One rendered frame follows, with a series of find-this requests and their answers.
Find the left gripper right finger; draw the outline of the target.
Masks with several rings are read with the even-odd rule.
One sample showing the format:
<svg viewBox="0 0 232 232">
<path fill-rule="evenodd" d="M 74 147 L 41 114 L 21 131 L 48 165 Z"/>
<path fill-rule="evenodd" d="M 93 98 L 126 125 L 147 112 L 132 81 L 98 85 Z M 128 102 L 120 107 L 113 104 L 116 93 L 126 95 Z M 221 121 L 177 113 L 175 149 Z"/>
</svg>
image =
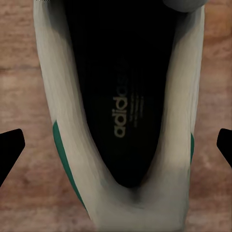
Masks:
<svg viewBox="0 0 232 232">
<path fill-rule="evenodd" d="M 222 128 L 218 134 L 217 146 L 232 167 L 232 130 Z"/>
</svg>

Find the gym shoe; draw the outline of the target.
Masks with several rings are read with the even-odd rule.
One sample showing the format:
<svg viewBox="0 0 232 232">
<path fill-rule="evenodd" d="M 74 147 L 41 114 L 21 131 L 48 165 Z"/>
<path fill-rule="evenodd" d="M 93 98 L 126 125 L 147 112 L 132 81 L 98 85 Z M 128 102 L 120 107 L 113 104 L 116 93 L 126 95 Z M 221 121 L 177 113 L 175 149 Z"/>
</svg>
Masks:
<svg viewBox="0 0 232 232">
<path fill-rule="evenodd" d="M 34 0 L 59 157 L 98 232 L 183 232 L 208 0 Z"/>
</svg>

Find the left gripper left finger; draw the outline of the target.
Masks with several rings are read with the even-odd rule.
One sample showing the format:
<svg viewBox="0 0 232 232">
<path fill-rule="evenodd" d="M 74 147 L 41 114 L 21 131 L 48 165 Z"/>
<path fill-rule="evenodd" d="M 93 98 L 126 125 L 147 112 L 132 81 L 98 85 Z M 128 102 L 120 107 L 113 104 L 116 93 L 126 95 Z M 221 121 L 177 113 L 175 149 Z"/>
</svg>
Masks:
<svg viewBox="0 0 232 232">
<path fill-rule="evenodd" d="M 0 186 L 25 148 L 21 129 L 0 134 Z"/>
</svg>

